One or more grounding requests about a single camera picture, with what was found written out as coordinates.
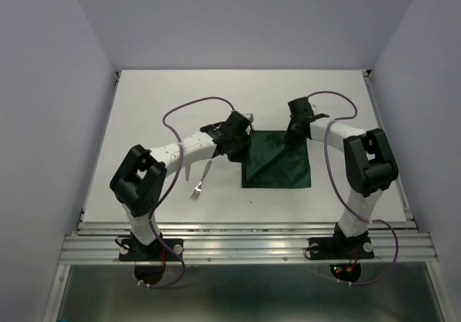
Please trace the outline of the dark green cloth napkin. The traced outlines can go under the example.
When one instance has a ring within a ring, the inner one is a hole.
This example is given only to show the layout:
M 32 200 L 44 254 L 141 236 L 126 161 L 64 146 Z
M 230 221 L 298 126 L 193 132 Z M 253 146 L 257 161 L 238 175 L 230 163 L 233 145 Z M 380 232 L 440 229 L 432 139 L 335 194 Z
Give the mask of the dark green cloth napkin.
M 288 143 L 285 132 L 256 130 L 249 148 L 250 160 L 241 164 L 244 189 L 307 189 L 311 172 L 307 140 Z

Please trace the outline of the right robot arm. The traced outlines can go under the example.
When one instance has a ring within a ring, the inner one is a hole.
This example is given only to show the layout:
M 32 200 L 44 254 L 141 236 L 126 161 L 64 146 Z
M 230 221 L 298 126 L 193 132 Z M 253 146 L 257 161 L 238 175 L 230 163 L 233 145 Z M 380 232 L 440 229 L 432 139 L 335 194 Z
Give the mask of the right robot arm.
M 335 255 L 348 257 L 357 250 L 355 237 L 365 234 L 377 201 L 398 178 L 398 166 L 390 147 L 388 137 L 381 128 L 363 130 L 343 123 L 358 114 L 332 118 L 326 114 L 316 114 L 307 97 L 294 99 L 288 103 L 290 123 L 285 140 L 294 143 L 309 139 L 323 143 L 323 153 L 330 183 L 345 211 L 337 226 L 342 232 L 331 240 Z M 333 178 L 328 149 L 341 151 L 345 160 L 346 179 L 350 193 L 345 200 Z

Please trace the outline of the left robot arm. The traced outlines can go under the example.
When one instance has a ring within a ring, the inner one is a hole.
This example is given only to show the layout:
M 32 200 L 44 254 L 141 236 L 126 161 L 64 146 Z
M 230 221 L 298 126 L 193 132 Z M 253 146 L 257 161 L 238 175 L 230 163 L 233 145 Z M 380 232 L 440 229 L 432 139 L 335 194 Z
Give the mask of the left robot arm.
M 159 255 L 161 235 L 154 218 L 161 204 L 165 179 L 198 161 L 227 156 L 231 162 L 249 159 L 254 116 L 232 111 L 223 122 L 206 125 L 181 140 L 157 148 L 133 146 L 112 177 L 109 188 L 126 212 L 137 239 L 135 251 L 145 260 Z

